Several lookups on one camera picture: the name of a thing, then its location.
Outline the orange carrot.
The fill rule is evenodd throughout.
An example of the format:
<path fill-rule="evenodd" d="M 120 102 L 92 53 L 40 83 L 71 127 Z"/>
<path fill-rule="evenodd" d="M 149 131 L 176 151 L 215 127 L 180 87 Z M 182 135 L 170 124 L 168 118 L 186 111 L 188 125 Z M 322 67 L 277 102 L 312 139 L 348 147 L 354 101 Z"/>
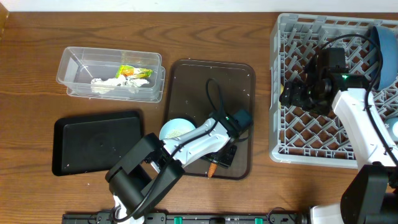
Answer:
<path fill-rule="evenodd" d="M 215 163 L 211 163 L 207 172 L 207 177 L 212 178 L 214 173 L 216 172 L 218 165 Z"/>

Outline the light blue rice bowl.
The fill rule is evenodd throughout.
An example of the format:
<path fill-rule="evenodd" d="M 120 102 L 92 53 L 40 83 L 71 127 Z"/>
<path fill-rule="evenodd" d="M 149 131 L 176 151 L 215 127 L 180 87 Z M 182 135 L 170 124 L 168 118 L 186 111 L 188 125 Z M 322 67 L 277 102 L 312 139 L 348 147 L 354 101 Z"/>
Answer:
<path fill-rule="evenodd" d="M 185 133 L 193 131 L 195 126 L 187 119 L 175 118 L 166 122 L 159 133 L 159 139 L 170 139 L 179 137 Z"/>

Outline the light blue cup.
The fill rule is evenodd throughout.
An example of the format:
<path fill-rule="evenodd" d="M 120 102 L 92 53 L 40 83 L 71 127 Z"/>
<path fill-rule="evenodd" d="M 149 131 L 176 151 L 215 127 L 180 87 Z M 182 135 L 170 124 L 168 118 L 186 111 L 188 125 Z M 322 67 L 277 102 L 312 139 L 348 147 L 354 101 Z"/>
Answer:
<path fill-rule="evenodd" d="M 398 141 L 398 117 L 389 118 L 385 122 L 387 131 L 394 142 Z"/>

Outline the dark blue plate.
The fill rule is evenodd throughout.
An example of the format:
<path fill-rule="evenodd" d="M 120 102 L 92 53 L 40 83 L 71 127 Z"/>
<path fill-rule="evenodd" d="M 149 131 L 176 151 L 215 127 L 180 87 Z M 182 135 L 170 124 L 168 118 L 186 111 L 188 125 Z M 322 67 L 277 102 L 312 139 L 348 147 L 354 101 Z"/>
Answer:
<path fill-rule="evenodd" d="M 378 44 L 383 57 L 380 80 L 374 86 L 375 90 L 381 91 L 391 86 L 397 78 L 397 37 L 387 27 L 374 26 L 370 38 Z"/>

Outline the white tissue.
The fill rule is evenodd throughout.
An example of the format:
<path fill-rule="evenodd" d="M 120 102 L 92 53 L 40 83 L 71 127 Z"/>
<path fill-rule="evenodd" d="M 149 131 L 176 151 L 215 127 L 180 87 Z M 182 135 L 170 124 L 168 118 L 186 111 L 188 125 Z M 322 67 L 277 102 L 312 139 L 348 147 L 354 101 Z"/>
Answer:
<path fill-rule="evenodd" d="M 91 91 L 93 93 L 105 94 L 111 90 L 114 90 L 117 86 L 123 86 L 126 82 L 124 76 L 119 76 L 117 78 L 109 78 L 107 80 L 102 80 L 101 78 L 94 78 L 91 81 Z"/>
<path fill-rule="evenodd" d="M 149 84 L 149 81 L 145 78 L 128 78 L 125 82 L 125 86 L 129 88 L 129 92 L 137 93 L 142 85 Z"/>

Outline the green orange snack wrapper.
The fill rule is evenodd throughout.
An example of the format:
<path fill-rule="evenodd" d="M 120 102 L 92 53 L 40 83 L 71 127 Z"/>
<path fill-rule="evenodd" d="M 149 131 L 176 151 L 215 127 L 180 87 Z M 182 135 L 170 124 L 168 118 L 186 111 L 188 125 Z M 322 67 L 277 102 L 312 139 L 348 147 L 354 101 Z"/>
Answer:
<path fill-rule="evenodd" d="M 116 72 L 116 78 L 119 78 L 121 75 L 130 78 L 149 78 L 153 72 L 153 70 L 148 68 L 136 68 L 131 65 L 121 65 Z"/>

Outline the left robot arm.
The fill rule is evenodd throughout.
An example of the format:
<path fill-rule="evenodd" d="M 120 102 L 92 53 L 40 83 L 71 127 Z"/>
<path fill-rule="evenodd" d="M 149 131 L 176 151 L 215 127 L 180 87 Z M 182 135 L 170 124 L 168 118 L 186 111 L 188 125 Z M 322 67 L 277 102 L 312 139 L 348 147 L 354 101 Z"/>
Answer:
<path fill-rule="evenodd" d="M 250 113 L 215 111 L 196 129 L 175 138 L 150 133 L 140 139 L 105 176 L 115 206 L 112 223 L 142 221 L 198 159 L 228 168 L 237 143 L 253 124 Z"/>

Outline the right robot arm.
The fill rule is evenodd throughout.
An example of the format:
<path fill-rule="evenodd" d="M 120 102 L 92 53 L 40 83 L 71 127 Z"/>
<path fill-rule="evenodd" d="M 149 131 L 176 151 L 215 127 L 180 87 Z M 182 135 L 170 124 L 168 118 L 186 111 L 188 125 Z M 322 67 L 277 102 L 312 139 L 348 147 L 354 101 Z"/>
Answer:
<path fill-rule="evenodd" d="M 397 146 L 379 116 L 371 84 L 350 74 L 345 50 L 320 50 L 306 65 L 304 82 L 287 82 L 279 101 L 341 121 L 358 173 L 339 202 L 318 205 L 302 223 L 397 223 Z"/>

